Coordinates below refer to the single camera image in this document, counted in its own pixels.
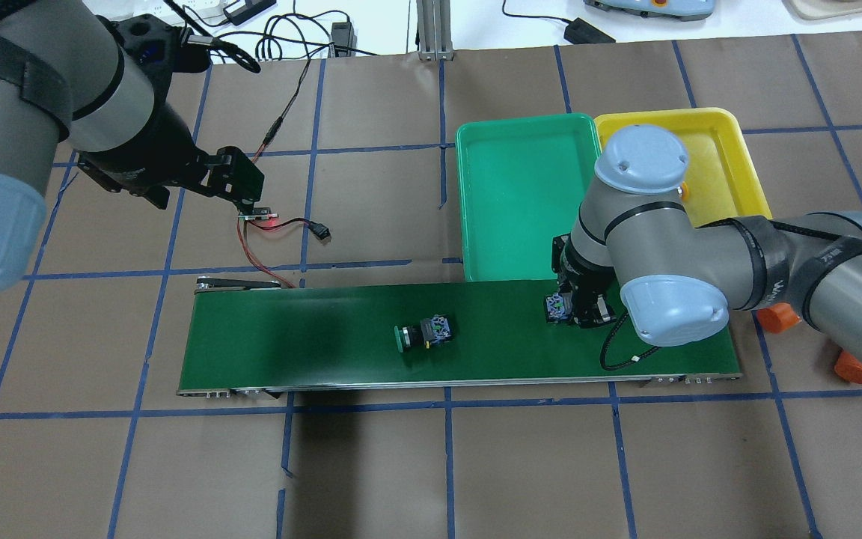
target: yellow tray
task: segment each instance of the yellow tray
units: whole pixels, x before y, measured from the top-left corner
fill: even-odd
[[[684,208],[694,226],[738,215],[773,217],[740,126],[727,110],[709,107],[624,112],[598,116],[594,121],[601,146],[620,127],[635,124],[664,127],[680,137],[691,154],[684,177],[690,195]]]

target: metal post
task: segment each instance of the metal post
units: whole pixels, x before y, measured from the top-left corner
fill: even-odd
[[[418,0],[418,55],[424,61],[454,58],[451,0]]]

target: green conveyor belt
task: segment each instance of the green conveyor belt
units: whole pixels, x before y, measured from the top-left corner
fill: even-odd
[[[178,394],[740,376],[726,330],[603,371],[598,355],[609,327],[548,324],[542,301],[554,290],[554,281],[493,281],[203,291]],[[616,288],[609,297],[622,313]],[[454,340],[398,352],[394,327],[434,314],[451,320]],[[609,362],[646,348],[627,323]]]

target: orange object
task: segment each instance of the orange object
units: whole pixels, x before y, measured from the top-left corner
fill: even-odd
[[[756,319],[767,333],[783,333],[800,323],[801,318],[789,303],[775,303],[757,311]]]
[[[847,382],[862,383],[862,364],[847,350],[840,352],[837,364],[834,365],[834,372]]]

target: robotic arm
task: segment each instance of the robotic arm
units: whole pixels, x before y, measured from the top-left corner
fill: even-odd
[[[721,331],[728,309],[786,301],[862,361],[862,213],[762,216],[695,229],[678,187],[688,154],[654,126],[615,133],[568,236],[554,239],[558,320],[613,321],[615,278],[642,341],[678,346]]]
[[[66,138],[106,191],[164,209],[166,187],[183,187],[251,212],[263,174],[237,147],[199,150],[165,102],[172,73],[205,71],[221,45],[150,15],[111,23],[81,0],[0,0],[0,290],[26,270]]]

